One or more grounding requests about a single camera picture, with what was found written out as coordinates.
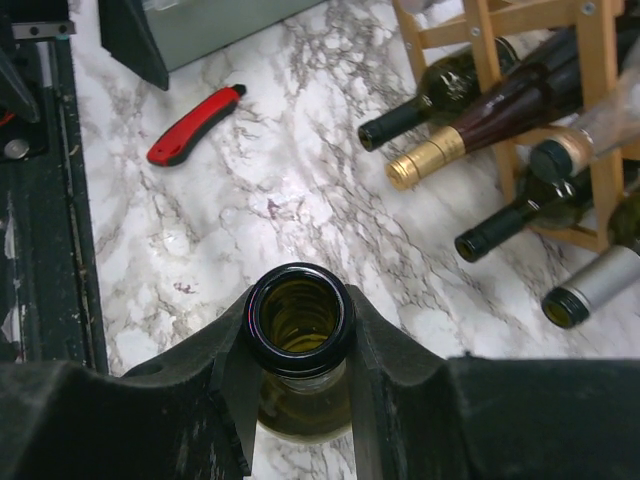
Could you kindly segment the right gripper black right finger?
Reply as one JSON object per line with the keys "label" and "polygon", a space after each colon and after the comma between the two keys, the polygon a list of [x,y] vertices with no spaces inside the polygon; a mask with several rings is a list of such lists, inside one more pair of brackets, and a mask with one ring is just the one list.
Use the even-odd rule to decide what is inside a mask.
{"label": "right gripper black right finger", "polygon": [[349,293],[359,478],[638,477],[637,361],[445,360]]}

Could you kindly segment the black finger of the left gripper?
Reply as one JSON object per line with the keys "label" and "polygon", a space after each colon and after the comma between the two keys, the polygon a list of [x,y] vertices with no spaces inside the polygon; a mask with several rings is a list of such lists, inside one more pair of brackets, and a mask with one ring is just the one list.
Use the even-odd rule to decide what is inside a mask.
{"label": "black finger of the left gripper", "polygon": [[99,0],[102,47],[142,80],[169,90],[169,72],[141,0]]}
{"label": "black finger of the left gripper", "polygon": [[1,48],[1,107],[29,123],[40,121],[40,55],[35,44]]}

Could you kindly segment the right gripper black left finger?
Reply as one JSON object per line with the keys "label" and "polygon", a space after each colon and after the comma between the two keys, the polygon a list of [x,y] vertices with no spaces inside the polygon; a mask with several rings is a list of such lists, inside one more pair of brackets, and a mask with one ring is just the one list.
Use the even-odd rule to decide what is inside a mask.
{"label": "right gripper black left finger", "polygon": [[251,472],[260,371],[242,309],[126,375],[71,361],[1,367],[5,479],[240,479]]}

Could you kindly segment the green wine bottle brown label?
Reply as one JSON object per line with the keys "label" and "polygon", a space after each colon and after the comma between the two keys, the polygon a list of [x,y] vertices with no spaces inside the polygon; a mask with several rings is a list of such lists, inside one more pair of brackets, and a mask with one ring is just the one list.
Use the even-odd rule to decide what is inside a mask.
{"label": "green wine bottle brown label", "polygon": [[256,282],[245,303],[243,332],[263,370],[263,428],[306,444],[350,430],[346,358],[355,320],[346,286],[321,266],[289,263]]}

